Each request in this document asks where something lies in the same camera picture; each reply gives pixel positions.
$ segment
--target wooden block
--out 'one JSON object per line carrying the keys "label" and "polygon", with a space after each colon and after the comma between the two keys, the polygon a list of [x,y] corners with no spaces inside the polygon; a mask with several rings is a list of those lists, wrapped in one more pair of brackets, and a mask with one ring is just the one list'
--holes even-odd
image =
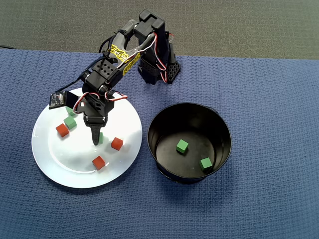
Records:
{"label": "wooden block", "polygon": [[117,151],[121,149],[123,145],[123,141],[119,138],[114,138],[113,142],[111,143],[111,147],[116,149]]}
{"label": "wooden block", "polygon": [[100,132],[99,143],[103,143],[103,133],[102,132]]}
{"label": "wooden block", "polygon": [[65,107],[66,108],[66,111],[68,112],[68,114],[70,115],[70,116],[74,116],[75,114],[73,113],[73,109],[71,109],[70,107]]}
{"label": "wooden block", "polygon": [[187,147],[188,147],[188,143],[181,139],[176,146],[176,150],[178,152],[185,153]]}
{"label": "wooden block", "polygon": [[68,126],[69,129],[72,129],[76,126],[76,122],[72,116],[64,119],[64,123],[66,124],[66,126]]}
{"label": "wooden block", "polygon": [[209,170],[212,166],[213,166],[213,165],[212,165],[212,163],[211,163],[211,161],[210,161],[210,158],[205,158],[205,159],[202,159],[202,160],[200,161],[200,168],[201,168],[201,170],[203,170],[203,171]]}
{"label": "wooden block", "polygon": [[94,159],[92,163],[98,171],[105,166],[105,162],[101,156],[98,156],[96,159]]}
{"label": "wooden block", "polygon": [[63,123],[60,124],[58,127],[56,127],[56,130],[58,131],[58,133],[61,135],[62,138],[69,133],[69,130]]}

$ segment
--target bowl rim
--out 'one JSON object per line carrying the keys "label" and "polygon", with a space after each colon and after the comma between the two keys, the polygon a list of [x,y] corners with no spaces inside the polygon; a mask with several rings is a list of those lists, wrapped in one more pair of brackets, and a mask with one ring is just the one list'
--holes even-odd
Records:
{"label": "bowl rim", "polygon": [[[152,153],[152,151],[151,151],[151,148],[150,148],[149,132],[150,132],[150,127],[151,127],[153,121],[155,120],[155,118],[156,118],[161,112],[163,112],[164,110],[166,110],[167,108],[170,108],[170,107],[173,107],[173,106],[176,106],[176,105],[183,105],[183,104],[198,105],[198,106],[205,107],[205,108],[207,108],[207,109],[213,111],[215,114],[217,114],[217,115],[223,120],[223,122],[225,123],[225,125],[226,125],[226,127],[227,127],[228,133],[229,133],[229,137],[230,137],[230,150],[229,150],[229,154],[227,155],[226,160],[222,163],[222,165],[221,165],[216,171],[211,172],[211,173],[209,173],[209,174],[207,174],[207,175],[204,175],[204,176],[200,176],[200,177],[183,177],[183,176],[177,175],[177,174],[175,174],[175,173],[169,171],[169,170],[166,169],[162,164],[160,164],[160,163],[158,162],[158,160],[157,160],[156,157],[153,155],[153,153]],[[218,170],[220,170],[220,169],[224,166],[224,164],[227,162],[227,160],[228,160],[228,158],[229,158],[229,156],[230,156],[230,154],[231,154],[232,147],[233,147],[233,140],[232,140],[232,136],[231,136],[229,127],[228,127],[226,121],[222,118],[222,116],[220,116],[220,114],[219,114],[214,108],[211,108],[211,107],[209,107],[209,106],[204,106],[204,105],[201,105],[201,104],[198,104],[198,103],[192,103],[192,102],[176,103],[176,104],[167,106],[167,107],[165,107],[164,109],[162,109],[160,112],[158,112],[158,113],[154,116],[154,118],[152,119],[152,121],[151,121],[151,123],[150,123],[150,125],[149,125],[148,134],[147,134],[147,142],[148,142],[149,151],[150,151],[151,155],[153,156],[155,162],[158,163],[158,164],[159,164],[162,168],[164,168],[167,172],[173,174],[173,175],[176,176],[176,177],[182,178],[182,179],[203,179],[203,178],[206,178],[206,177],[209,176],[209,175],[212,175],[213,173],[216,173],[216,172],[217,172]]]}

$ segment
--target sticker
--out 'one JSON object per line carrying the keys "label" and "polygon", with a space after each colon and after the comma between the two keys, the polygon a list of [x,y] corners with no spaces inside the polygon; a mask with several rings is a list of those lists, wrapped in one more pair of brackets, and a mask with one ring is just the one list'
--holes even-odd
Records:
{"label": "sticker", "polygon": [[126,59],[128,58],[128,54],[126,53],[126,51],[121,50],[119,48],[117,48],[116,45],[111,45],[111,53],[113,53],[117,58],[119,58],[121,61],[126,61]]}
{"label": "sticker", "polygon": [[138,59],[140,58],[140,53],[138,53],[135,57],[134,57],[134,59],[133,59],[133,61],[131,61],[125,68],[124,68],[124,70],[123,70],[123,75],[125,75],[129,70],[130,70],[130,68],[138,61]]}

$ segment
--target blue textured fabric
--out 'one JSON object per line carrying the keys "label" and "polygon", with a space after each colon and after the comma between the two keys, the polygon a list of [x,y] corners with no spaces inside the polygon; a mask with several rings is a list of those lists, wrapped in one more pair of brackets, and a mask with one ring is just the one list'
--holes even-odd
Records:
{"label": "blue textured fabric", "polygon": [[[31,133],[49,94],[97,57],[0,50],[0,238],[319,238],[319,61],[179,56],[176,81],[154,86],[135,66],[116,89],[142,121],[138,157],[109,184],[66,188],[37,167]],[[179,102],[215,108],[233,137],[194,185],[163,177],[147,146],[152,118]]]}

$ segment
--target black container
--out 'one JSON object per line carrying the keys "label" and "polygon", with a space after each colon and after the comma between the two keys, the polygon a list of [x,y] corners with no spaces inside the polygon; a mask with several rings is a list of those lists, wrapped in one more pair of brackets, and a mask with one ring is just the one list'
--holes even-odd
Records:
{"label": "black container", "polygon": [[[188,142],[184,154],[176,150],[180,139]],[[181,103],[169,106],[152,120],[149,149],[160,172],[185,184],[198,182],[219,170],[228,159],[232,140],[228,126],[212,108]],[[213,166],[203,172],[200,160],[209,157]]]}

